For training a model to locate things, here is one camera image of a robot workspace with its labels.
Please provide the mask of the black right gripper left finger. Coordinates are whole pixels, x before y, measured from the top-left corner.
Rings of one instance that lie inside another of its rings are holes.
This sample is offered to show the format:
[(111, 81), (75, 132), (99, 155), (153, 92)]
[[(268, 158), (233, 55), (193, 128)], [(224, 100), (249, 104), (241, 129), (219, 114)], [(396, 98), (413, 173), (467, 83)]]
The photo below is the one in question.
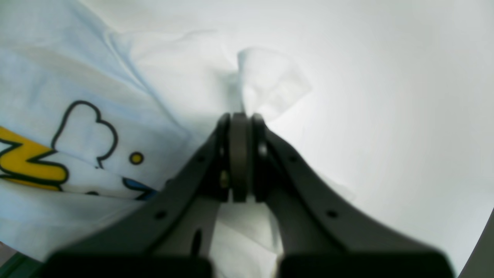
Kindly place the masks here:
[(42, 278), (213, 278), (217, 212), (229, 197), (226, 113), (164, 190), (117, 223), (52, 255)]

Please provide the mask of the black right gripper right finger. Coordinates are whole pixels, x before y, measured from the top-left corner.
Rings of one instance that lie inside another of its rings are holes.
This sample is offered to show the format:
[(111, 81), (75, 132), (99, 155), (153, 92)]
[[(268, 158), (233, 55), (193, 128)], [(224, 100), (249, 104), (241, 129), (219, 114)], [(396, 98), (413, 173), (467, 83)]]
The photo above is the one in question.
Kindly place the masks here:
[(451, 278), (441, 251), (379, 223), (315, 173), (259, 114), (240, 114), (240, 201), (274, 214), (278, 278)]

